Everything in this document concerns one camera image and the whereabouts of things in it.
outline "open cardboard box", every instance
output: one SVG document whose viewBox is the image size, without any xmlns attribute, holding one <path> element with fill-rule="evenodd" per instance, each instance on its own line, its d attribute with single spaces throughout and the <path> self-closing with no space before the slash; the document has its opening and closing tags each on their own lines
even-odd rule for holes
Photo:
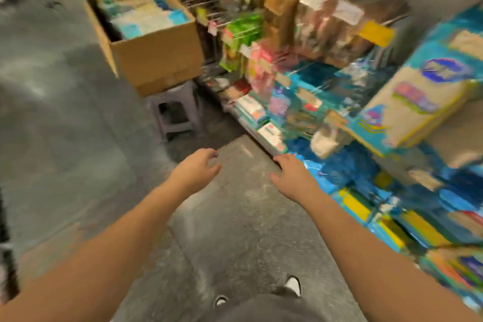
<svg viewBox="0 0 483 322">
<path fill-rule="evenodd" d="M 84 0 L 112 71 L 126 78 L 141 97 L 165 91 L 202 72 L 204 57 L 195 18 L 179 0 L 166 3 L 173 9 L 183 9 L 190 22 L 113 42 L 112 27 L 100 13 L 96 0 Z"/>
</svg>

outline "gray floor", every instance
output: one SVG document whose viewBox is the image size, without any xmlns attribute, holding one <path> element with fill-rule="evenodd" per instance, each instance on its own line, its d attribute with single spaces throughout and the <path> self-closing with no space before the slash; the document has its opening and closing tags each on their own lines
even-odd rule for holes
<svg viewBox="0 0 483 322">
<path fill-rule="evenodd" d="M 225 170 L 175 213 L 114 321 L 194 321 L 215 295 L 243 300 L 290 274 L 327 320 L 363 321 L 317 229 L 270 185 L 277 167 L 238 124 L 205 102 L 208 135 L 162 146 L 143 101 L 104 61 L 81 0 L 47 1 L 0 10 L 0 182 L 21 285 L 186 155 L 222 147 Z"/>
</svg>

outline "person's right hand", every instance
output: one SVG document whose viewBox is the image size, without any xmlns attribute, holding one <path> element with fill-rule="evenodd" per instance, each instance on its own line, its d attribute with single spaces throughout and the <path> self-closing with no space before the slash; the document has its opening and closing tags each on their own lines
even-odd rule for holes
<svg viewBox="0 0 483 322">
<path fill-rule="evenodd" d="M 281 174 L 270 173 L 270 180 L 282 195 L 300 204 L 304 194 L 320 191 L 315 178 L 294 154 L 277 155 L 273 160 L 280 164 Z"/>
</svg>

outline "person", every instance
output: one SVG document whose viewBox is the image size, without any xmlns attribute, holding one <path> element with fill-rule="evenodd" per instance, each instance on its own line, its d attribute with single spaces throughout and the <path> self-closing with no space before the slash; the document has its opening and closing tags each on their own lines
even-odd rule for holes
<svg viewBox="0 0 483 322">
<path fill-rule="evenodd" d="M 200 149 L 188 156 L 134 209 L 1 307 L 0 321 L 109 322 L 170 216 L 220 172 L 220 164 L 210 165 L 216 156 L 214 149 Z M 282 171 L 271 173 L 271 181 L 313 219 L 369 321 L 479 320 L 455 294 L 361 227 L 320 190 L 294 155 L 281 154 L 274 160 Z M 231 309 L 216 307 L 214 310 L 223 308 L 225 312 L 215 320 L 320 320 L 301 303 L 297 313 L 284 309 L 277 298 L 288 300 L 287 296 L 268 295 Z"/>
</svg>

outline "gray stool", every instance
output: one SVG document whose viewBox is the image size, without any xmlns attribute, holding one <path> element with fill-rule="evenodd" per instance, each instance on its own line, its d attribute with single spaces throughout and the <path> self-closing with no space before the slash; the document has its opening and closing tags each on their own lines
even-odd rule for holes
<svg viewBox="0 0 483 322">
<path fill-rule="evenodd" d="M 203 134 L 202 113 L 200 102 L 195 96 L 195 86 L 192 80 L 171 88 L 165 92 L 156 93 L 149 96 L 151 110 L 156 117 L 158 128 L 161 133 L 161 141 L 166 143 L 167 133 L 179 133 L 181 131 L 194 130 L 198 135 Z M 161 115 L 159 106 L 168 102 L 180 102 L 183 105 L 188 121 L 181 124 L 169 124 Z"/>
</svg>

